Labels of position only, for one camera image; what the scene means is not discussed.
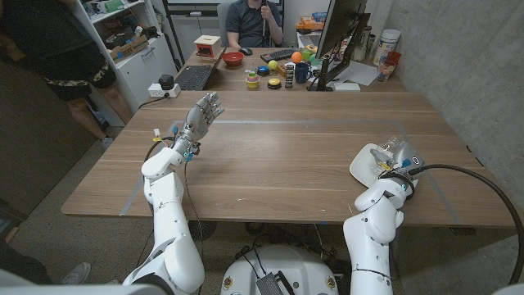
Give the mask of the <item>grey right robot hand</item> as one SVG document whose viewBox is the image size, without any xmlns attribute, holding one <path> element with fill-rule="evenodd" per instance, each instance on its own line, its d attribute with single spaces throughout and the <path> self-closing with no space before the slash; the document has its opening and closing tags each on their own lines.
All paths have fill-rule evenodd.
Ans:
<svg viewBox="0 0 524 295">
<path fill-rule="evenodd" d="M 424 159 L 417 149 L 406 141 L 396 137 L 389 138 L 386 142 L 370 149 L 374 163 L 371 169 L 375 175 L 397 170 L 407 173 L 424 165 Z"/>
</svg>

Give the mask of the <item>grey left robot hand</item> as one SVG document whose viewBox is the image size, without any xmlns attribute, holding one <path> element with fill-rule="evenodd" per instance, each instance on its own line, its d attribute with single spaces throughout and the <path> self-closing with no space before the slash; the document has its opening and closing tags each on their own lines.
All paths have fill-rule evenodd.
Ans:
<svg viewBox="0 0 524 295">
<path fill-rule="evenodd" d="M 184 155 L 194 143 L 202 139 L 212 122 L 224 112 L 224 108 L 219 106 L 219 96 L 216 92 L 208 93 L 200 99 L 188 111 L 183 127 L 175 139 L 173 149 Z"/>
</svg>

